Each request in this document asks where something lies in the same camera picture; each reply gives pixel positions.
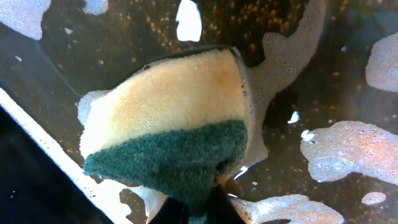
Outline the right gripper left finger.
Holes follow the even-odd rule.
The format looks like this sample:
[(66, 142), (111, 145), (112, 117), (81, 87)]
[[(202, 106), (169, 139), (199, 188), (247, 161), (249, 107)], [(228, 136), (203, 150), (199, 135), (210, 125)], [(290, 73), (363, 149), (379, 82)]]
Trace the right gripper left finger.
[(188, 221), (189, 210), (187, 205), (169, 197), (149, 224), (188, 224)]

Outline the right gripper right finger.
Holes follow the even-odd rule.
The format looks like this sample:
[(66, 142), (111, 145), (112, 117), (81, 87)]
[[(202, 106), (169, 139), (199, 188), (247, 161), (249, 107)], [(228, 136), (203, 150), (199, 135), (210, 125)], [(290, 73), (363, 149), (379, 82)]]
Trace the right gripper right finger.
[(206, 205), (208, 224), (246, 224), (221, 184), (213, 187)]

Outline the yellow green sponge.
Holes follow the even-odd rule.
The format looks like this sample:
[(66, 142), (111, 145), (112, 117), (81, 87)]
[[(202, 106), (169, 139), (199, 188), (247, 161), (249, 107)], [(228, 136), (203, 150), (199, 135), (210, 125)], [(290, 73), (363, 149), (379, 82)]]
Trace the yellow green sponge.
[(149, 220), (168, 199), (203, 223), (214, 186), (268, 155), (234, 47), (152, 62), (77, 106), (86, 175), (139, 184)]

